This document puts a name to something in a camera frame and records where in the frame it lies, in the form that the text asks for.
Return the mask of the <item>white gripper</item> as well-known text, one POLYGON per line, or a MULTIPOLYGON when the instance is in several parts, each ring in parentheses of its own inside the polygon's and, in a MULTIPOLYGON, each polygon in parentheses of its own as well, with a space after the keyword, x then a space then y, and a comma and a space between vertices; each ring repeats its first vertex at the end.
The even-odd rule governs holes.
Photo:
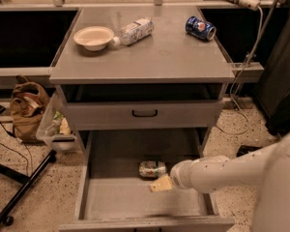
POLYGON ((178 189, 197 189, 196 176, 198 164, 198 159, 178 162, 170 171, 171 178, 167 174, 157 178, 150 185, 150 191, 158 192, 171 190, 173 189, 172 182, 178 189))

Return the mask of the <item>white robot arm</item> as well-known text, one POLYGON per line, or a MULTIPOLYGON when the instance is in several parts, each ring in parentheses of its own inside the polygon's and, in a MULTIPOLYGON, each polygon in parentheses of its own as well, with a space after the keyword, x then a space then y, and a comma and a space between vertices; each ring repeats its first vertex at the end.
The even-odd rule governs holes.
POLYGON ((180 161, 149 189, 211 193, 235 186, 258 187, 252 232, 290 232, 290 132, 275 144, 234 159, 216 156, 180 161))

